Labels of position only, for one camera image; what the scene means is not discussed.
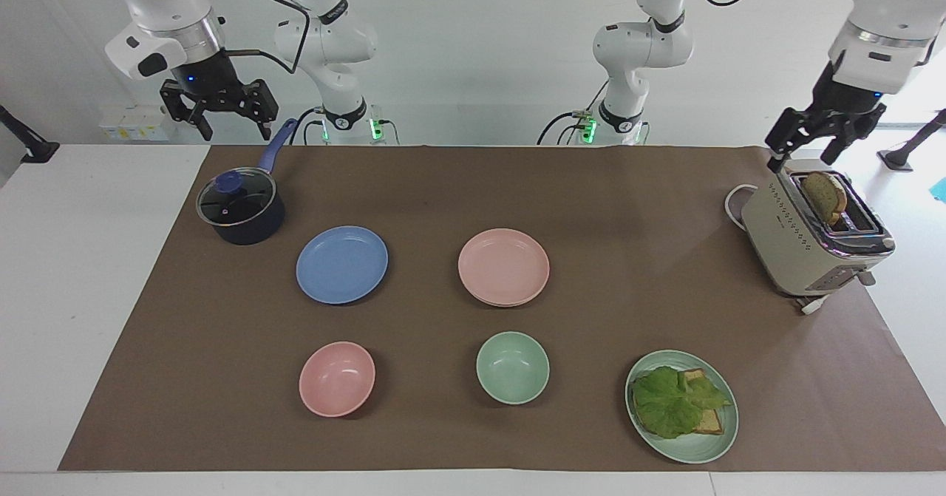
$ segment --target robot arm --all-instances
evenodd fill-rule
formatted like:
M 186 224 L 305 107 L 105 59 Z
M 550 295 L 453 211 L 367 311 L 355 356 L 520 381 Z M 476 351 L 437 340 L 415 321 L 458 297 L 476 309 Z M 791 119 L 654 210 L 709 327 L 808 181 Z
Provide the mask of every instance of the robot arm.
M 832 137 L 821 155 L 833 163 L 855 139 L 871 134 L 885 106 L 911 70 L 930 54 L 946 18 L 946 0 L 852 0 L 854 10 L 828 52 L 811 106 L 785 109 L 766 137 L 773 171 L 795 149 Z
M 276 28 L 279 54 L 294 58 L 300 39 L 305 39 L 299 67 L 319 88 L 321 105 L 328 119 L 324 131 L 331 140 L 364 141 L 375 137 L 361 85 L 345 64 L 368 61 L 378 51 L 378 35 L 349 9 L 348 0 L 295 0 L 309 10 L 313 27 L 303 36 L 300 18 L 283 21 Z
M 220 21 L 209 0 L 125 0 L 132 23 L 105 47 L 112 63 L 136 81 L 171 69 L 161 88 L 176 121 L 196 126 L 204 139 L 213 129 L 204 112 L 235 112 L 256 122 L 264 139 L 279 106 L 266 82 L 243 84 L 223 47 Z M 183 100 L 194 102 L 190 108 Z
M 693 36 L 683 11 L 684 0 L 638 0 L 650 16 L 646 22 L 619 22 L 598 31 L 594 55 L 608 71 L 608 93 L 595 103 L 597 138 L 631 143 L 649 92 L 642 67 L 676 67 L 693 54 Z

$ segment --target blue lid knob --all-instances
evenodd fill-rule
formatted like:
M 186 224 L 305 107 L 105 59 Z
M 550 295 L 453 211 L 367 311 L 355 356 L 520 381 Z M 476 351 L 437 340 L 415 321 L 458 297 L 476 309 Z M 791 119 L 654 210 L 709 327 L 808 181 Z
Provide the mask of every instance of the blue lid knob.
M 214 179 L 214 189 L 223 195 L 236 193 L 240 187 L 243 187 L 243 176 L 236 171 L 227 171 Z

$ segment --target stacked pink plates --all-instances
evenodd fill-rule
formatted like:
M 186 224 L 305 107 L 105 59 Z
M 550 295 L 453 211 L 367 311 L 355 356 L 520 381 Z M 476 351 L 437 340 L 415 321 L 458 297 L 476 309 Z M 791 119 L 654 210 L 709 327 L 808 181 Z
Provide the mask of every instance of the stacked pink plates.
M 486 230 L 467 241 L 458 267 L 466 290 L 498 308 L 514 308 L 537 297 L 550 270 L 542 246 L 509 228 Z

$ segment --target black stand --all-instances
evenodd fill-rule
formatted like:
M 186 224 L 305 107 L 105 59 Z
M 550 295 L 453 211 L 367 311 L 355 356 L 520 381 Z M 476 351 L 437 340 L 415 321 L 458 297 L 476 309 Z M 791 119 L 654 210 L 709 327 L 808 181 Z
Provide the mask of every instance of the black stand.
M 13 135 L 26 146 L 27 155 L 20 160 L 22 163 L 46 163 L 60 146 L 56 142 L 45 140 L 29 126 L 14 118 L 3 106 L 0 106 L 0 123 L 10 129 L 10 132 L 13 132 Z
M 941 129 L 946 125 L 946 109 L 940 109 L 936 117 L 923 126 L 922 129 L 919 129 L 919 132 L 913 136 L 910 141 L 906 142 L 906 145 L 901 146 L 897 150 L 881 150 L 877 155 L 881 160 L 884 160 L 888 169 L 895 171 L 912 171 L 913 167 L 910 166 L 910 163 L 906 163 L 906 159 L 910 156 L 910 152 L 913 152 L 920 143 L 926 141 L 928 137 L 934 135 L 937 130 Z

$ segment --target green plate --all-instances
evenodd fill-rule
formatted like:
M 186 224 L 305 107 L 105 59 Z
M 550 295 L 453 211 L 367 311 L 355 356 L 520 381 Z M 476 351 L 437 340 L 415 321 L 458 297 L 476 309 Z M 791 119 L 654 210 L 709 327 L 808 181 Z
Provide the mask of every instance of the green plate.
M 676 370 L 690 370 L 692 368 L 702 368 L 706 371 L 707 378 L 717 389 L 726 395 L 726 398 L 732 402 L 732 405 L 717 409 L 720 422 L 723 424 L 723 435 L 680 435 L 678 438 L 665 439 L 660 438 L 648 432 L 638 421 L 638 415 L 634 410 L 634 401 L 631 398 L 631 384 L 648 372 L 659 366 L 669 366 Z M 644 441 L 651 448 L 666 455 L 680 463 L 690 463 L 690 465 L 699 465 L 700 463 L 709 463 L 719 459 L 724 453 L 729 451 L 732 443 L 736 440 L 736 433 L 739 432 L 739 409 L 736 407 L 736 398 L 732 395 L 732 389 L 726 383 L 726 379 L 720 376 L 716 369 L 707 362 L 697 358 L 693 354 L 680 352 L 679 350 L 660 350 L 652 352 L 642 357 L 631 367 L 630 374 L 627 375 L 625 384 L 625 403 L 627 404 L 627 414 L 631 418 L 634 427 L 641 433 Z

